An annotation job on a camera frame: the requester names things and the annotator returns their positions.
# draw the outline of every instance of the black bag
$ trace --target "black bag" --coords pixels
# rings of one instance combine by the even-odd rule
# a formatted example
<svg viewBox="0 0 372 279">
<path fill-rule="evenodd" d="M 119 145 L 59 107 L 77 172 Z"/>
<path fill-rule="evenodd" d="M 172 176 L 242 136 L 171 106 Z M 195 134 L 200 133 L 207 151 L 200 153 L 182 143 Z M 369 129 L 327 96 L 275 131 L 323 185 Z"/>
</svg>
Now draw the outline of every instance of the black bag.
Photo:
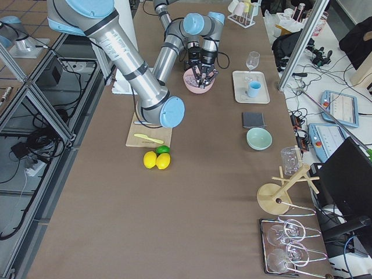
<svg viewBox="0 0 372 279">
<path fill-rule="evenodd" d="M 359 68 L 372 51 L 372 40 L 363 40 L 363 36 L 369 31 L 372 31 L 372 16 L 355 25 L 339 42 L 339 48 L 346 52 L 355 69 Z"/>
</svg>

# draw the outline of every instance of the bowl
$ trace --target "bowl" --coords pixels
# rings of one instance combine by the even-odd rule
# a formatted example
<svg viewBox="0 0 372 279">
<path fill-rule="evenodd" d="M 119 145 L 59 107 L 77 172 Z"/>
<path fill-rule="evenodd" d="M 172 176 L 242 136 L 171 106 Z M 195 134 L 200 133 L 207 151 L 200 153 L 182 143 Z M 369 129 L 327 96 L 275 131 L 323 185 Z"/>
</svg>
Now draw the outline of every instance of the bowl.
<svg viewBox="0 0 372 279">
<path fill-rule="evenodd" d="M 211 89 L 213 83 L 214 83 L 214 79 L 212 80 L 212 82 L 206 86 L 205 88 L 199 88 L 197 85 L 196 85 L 196 81 L 195 81 L 195 78 L 194 78 L 194 74 L 192 72 L 192 68 L 188 69 L 185 73 L 184 73 L 184 83 L 186 85 L 186 88 L 189 89 L 189 91 L 191 91 L 192 93 L 195 93 L 195 94 L 203 94 L 205 92 L 207 92 L 208 90 Z"/>
<path fill-rule="evenodd" d="M 273 137 L 267 130 L 256 127 L 248 130 L 246 141 L 251 148 L 264 150 L 271 145 Z"/>
</svg>

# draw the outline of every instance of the mint green bowl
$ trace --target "mint green bowl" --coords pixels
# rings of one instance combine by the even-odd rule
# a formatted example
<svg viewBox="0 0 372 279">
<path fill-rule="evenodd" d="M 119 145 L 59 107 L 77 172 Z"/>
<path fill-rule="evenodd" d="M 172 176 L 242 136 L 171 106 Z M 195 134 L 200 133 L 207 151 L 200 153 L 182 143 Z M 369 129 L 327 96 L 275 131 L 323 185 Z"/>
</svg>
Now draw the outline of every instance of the mint green bowl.
<svg viewBox="0 0 372 279">
<path fill-rule="evenodd" d="M 253 149 L 264 150 L 273 143 L 273 137 L 263 128 L 252 128 L 246 134 L 246 141 Z"/>
</svg>

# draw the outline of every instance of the pink bowl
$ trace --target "pink bowl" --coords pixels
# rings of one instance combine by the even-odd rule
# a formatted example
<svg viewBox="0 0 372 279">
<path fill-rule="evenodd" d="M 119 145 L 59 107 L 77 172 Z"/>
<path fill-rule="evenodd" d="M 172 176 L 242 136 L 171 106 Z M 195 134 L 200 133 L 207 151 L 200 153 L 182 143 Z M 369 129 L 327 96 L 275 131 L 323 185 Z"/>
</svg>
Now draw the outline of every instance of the pink bowl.
<svg viewBox="0 0 372 279">
<path fill-rule="evenodd" d="M 192 68 L 188 69 L 185 73 L 184 73 L 184 83 L 187 87 L 187 89 L 189 89 L 192 93 L 195 93 L 195 94 L 203 94 L 205 92 L 207 92 L 208 90 L 211 89 L 213 83 L 214 83 L 214 79 L 212 80 L 212 82 L 205 88 L 199 88 L 196 85 L 196 81 L 195 81 L 195 84 L 191 84 L 190 81 L 195 81 L 195 78 L 194 78 L 194 74 L 192 73 Z"/>
</svg>

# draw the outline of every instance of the yellow knife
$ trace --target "yellow knife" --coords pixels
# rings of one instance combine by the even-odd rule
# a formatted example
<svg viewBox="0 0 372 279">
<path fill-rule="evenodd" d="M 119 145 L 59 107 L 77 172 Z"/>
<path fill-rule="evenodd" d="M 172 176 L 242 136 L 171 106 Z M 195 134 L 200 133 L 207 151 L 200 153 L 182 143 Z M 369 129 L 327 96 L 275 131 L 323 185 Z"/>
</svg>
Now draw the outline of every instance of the yellow knife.
<svg viewBox="0 0 372 279">
<path fill-rule="evenodd" d="M 161 139 L 150 138 L 148 135 L 144 135 L 144 134 L 134 134 L 134 136 L 137 137 L 137 138 L 144 138 L 145 140 L 156 142 L 157 144 L 163 144 L 164 143 L 164 141 L 162 141 Z"/>
</svg>

